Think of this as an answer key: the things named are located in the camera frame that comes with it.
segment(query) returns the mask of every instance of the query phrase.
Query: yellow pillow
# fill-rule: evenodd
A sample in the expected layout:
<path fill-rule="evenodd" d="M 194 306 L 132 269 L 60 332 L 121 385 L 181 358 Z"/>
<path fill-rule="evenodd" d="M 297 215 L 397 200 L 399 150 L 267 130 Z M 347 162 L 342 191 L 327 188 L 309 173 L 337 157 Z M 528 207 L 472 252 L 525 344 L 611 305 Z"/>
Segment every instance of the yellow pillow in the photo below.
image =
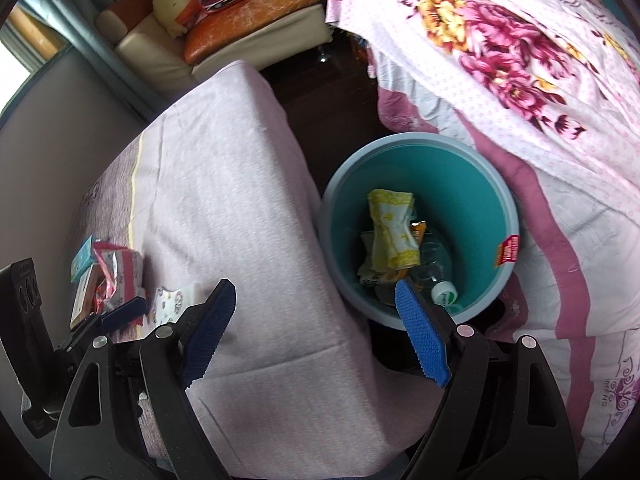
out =
<path fill-rule="evenodd" d="M 199 0 L 153 0 L 154 16 L 172 38 L 193 27 L 201 10 Z"/>

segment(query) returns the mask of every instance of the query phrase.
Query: floor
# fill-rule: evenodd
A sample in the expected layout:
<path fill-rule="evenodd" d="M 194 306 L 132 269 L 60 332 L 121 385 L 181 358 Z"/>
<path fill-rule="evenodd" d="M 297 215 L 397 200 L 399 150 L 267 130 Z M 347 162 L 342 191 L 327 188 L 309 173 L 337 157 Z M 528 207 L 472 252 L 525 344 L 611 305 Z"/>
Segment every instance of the floor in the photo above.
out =
<path fill-rule="evenodd" d="M 327 52 L 332 58 L 325 63 L 318 62 L 318 51 L 309 50 L 262 71 L 287 113 L 321 194 L 350 155 L 391 134 L 378 119 L 377 83 L 354 56 L 346 35 L 335 32 Z M 470 323 L 484 331 L 503 312 L 495 301 Z M 393 370 L 419 366 L 406 332 L 369 324 L 373 353 L 383 365 Z"/>

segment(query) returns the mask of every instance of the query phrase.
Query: bedspread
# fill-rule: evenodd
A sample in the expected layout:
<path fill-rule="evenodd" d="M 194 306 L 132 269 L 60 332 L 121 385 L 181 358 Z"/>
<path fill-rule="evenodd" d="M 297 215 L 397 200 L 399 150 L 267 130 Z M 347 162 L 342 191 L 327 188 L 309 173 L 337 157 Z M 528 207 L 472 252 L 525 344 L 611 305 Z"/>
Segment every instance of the bedspread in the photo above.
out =
<path fill-rule="evenodd" d="M 394 131 L 475 147 L 521 251 L 491 336 L 535 335 L 584 473 L 640 396 L 638 42 L 596 0 L 329 0 L 367 40 Z"/>
<path fill-rule="evenodd" d="M 284 110 L 238 61 L 162 113 L 81 207 L 77 240 L 139 250 L 146 290 L 236 286 L 228 329 L 187 390 L 236 478 L 376 473 L 420 438 L 440 401 L 433 381 L 373 358 L 366 320 L 326 270 L 319 203 Z"/>

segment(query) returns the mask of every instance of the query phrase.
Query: teal trash bin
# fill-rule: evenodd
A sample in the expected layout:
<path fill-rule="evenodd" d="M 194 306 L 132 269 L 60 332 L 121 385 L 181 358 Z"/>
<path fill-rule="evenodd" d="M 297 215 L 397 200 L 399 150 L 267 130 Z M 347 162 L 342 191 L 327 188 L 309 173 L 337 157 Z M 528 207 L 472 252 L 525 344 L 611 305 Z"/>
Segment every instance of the teal trash bin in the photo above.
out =
<path fill-rule="evenodd" d="M 412 192 L 418 219 L 449 243 L 458 301 L 449 313 L 459 324 L 500 294 L 514 263 L 496 266 L 498 247 L 519 234 L 513 197 L 478 152 L 436 134 L 396 134 L 358 150 L 336 171 L 324 196 L 319 235 L 326 263 L 345 300 L 385 326 L 404 330 L 396 310 L 358 282 L 366 256 L 360 233 L 372 229 L 367 193 Z"/>

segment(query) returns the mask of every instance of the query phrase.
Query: red label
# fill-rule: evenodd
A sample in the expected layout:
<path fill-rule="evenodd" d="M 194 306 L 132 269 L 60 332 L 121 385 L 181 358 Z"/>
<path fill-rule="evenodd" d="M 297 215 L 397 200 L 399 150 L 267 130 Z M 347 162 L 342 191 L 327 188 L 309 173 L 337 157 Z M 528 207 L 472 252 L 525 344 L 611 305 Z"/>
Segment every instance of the red label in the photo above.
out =
<path fill-rule="evenodd" d="M 518 257 L 519 245 L 520 237 L 518 235 L 511 235 L 498 245 L 498 255 L 495 259 L 495 266 L 499 267 L 507 262 L 515 263 Z"/>

